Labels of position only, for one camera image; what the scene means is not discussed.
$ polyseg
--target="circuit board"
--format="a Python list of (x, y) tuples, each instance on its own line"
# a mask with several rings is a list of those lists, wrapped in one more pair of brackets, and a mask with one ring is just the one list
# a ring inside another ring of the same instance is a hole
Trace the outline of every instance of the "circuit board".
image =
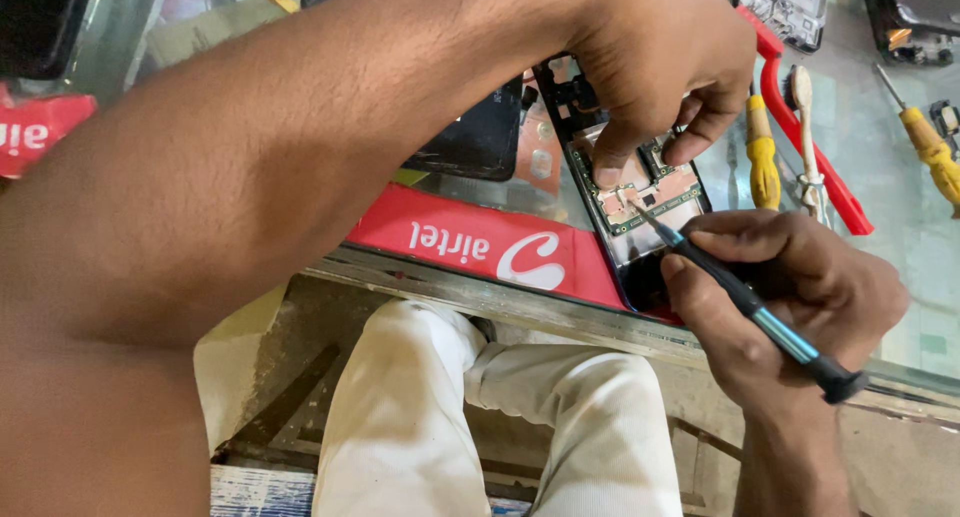
[(664, 148), (675, 136), (669, 132), (640, 146), (631, 155), (623, 170), (621, 183), (614, 190), (596, 186), (590, 164), (594, 143), (606, 124), (574, 134), (572, 162), (581, 175), (591, 199), (606, 219), (606, 230), (618, 236), (642, 226), (646, 221), (637, 206), (653, 216), (699, 196), (703, 187), (689, 164), (668, 166), (663, 161)]

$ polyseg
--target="hand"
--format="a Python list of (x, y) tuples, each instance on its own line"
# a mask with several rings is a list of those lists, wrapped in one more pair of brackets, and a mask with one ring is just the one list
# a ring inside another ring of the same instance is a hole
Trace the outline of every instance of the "hand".
[[(909, 298), (886, 261), (854, 249), (804, 214), (766, 209), (723, 211), (691, 220), (690, 241), (727, 262), (776, 260), (795, 295), (766, 298), (823, 353), (860, 369), (906, 313)], [(670, 302), (706, 351), (710, 370), (748, 419), (796, 425), (830, 407), (800, 365), (734, 307), (706, 272), (677, 254), (660, 266)]]
[(610, 121), (593, 151), (597, 186), (613, 188), (628, 155), (674, 124), (689, 127), (664, 156), (700, 155), (747, 99), (757, 42), (727, 0), (600, 0), (569, 49)]

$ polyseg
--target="person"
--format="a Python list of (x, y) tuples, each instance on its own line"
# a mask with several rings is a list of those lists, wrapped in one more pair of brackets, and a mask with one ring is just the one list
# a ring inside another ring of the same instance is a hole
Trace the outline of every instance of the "person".
[[(688, 127), (667, 161), (700, 154), (755, 60), (725, 0), (330, 0), (169, 69), (57, 143), (0, 198), (0, 513), (207, 514), (198, 339), (333, 249), (471, 104), (563, 50), (610, 110), (601, 186), (675, 123)], [(905, 311), (889, 264), (807, 217), (723, 212), (688, 230), (723, 259), (777, 260), (796, 293), (774, 308), (848, 369)], [(706, 274), (677, 255), (662, 270), (743, 407), (740, 514), (853, 515), (836, 409)], [(336, 389), (318, 513), (486, 514), (463, 391), (557, 427), (536, 515), (680, 513), (642, 358), (481, 344), (426, 303), (370, 319)]]

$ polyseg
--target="airtel logo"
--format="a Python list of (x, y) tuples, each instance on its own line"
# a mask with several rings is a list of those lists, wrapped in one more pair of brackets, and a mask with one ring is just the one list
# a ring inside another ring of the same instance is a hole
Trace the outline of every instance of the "airtel logo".
[(536, 248), (536, 254), (540, 257), (546, 257), (554, 253), (560, 244), (560, 238), (552, 231), (542, 231), (524, 237), (522, 240), (513, 243), (512, 247), (507, 249), (506, 253), (503, 253), (500, 262), (496, 265), (496, 277), (541, 290), (553, 290), (560, 286), (560, 283), (564, 281), (566, 271), (564, 266), (559, 264), (550, 263), (529, 271), (517, 272), (514, 270), (514, 258), (517, 254), (538, 239), (546, 239), (542, 245)]
[[(436, 248), (441, 257), (446, 257), (448, 254), (459, 254), (459, 256), (454, 256), (453, 259), (459, 257), (461, 264), (467, 264), (467, 262), (473, 260), (487, 259), (485, 253), (490, 250), (490, 242), (486, 239), (480, 237), (474, 239), (473, 236), (464, 236), (462, 233), (454, 235), (447, 229), (430, 225), (421, 226), (416, 221), (411, 222), (410, 225), (413, 227), (410, 245), (408, 246), (411, 251), (415, 251), (418, 246), (428, 249)], [(500, 256), (500, 261), (496, 265), (496, 277), (540, 290), (553, 290), (560, 286), (567, 272), (564, 270), (564, 266), (558, 263), (545, 264), (529, 271), (516, 271), (514, 269), (514, 258), (523, 248), (537, 240), (545, 240), (539, 247), (536, 247), (535, 251), (536, 255), (541, 258), (555, 253), (560, 245), (560, 238), (552, 231), (542, 231), (528, 235), (513, 243), (510, 249), (507, 249), (507, 252)]]
[(10, 156), (20, 155), (20, 143), (31, 150), (41, 150), (44, 141), (50, 135), (50, 130), (42, 125), (9, 125), (0, 123), (0, 146), (7, 146), (6, 153)]

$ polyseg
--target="red tool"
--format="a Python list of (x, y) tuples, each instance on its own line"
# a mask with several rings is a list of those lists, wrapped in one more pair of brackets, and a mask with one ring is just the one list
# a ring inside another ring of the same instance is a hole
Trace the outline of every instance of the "red tool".
[[(760, 74), (760, 93), (763, 95), (767, 109), (770, 110), (786, 137), (790, 139), (793, 147), (797, 152), (801, 152), (800, 120), (786, 106), (784, 95), (780, 93), (780, 82), (777, 76), (781, 57), (784, 55), (784, 44), (747, 7), (741, 5), (736, 10), (753, 24), (756, 30), (756, 51), (766, 60), (763, 64), (763, 72)], [(837, 214), (843, 219), (846, 228), (853, 235), (870, 235), (874, 231), (874, 225), (867, 220), (867, 215), (863, 212), (857, 197), (847, 189), (846, 183), (840, 179), (831, 162), (816, 144), (813, 150), (817, 157), (817, 167), (823, 174), (826, 194), (836, 207)]]

